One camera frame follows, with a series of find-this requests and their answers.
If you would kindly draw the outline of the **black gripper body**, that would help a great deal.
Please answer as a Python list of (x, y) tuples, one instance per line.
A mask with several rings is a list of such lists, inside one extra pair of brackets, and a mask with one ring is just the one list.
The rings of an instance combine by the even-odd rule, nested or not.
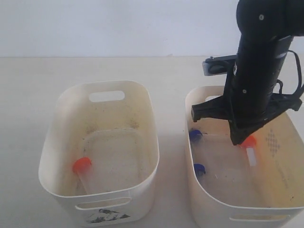
[(302, 80), (292, 94), (274, 93), (277, 78), (227, 78), (221, 96), (191, 107), (192, 121), (203, 118), (227, 120), (232, 133), (253, 133), (302, 102)]

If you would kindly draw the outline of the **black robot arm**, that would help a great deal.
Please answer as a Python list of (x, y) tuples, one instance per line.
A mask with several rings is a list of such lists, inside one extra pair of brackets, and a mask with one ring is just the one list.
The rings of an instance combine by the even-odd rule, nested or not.
[(194, 104), (194, 122), (203, 118), (227, 120), (234, 145), (241, 144), (285, 111), (298, 111), (304, 86), (298, 69), (298, 85), (292, 94), (275, 93), (278, 76), (294, 37), (304, 34), (301, 0), (241, 0), (236, 10), (241, 33), (237, 53), (209, 57), (205, 75), (226, 74), (223, 95)]

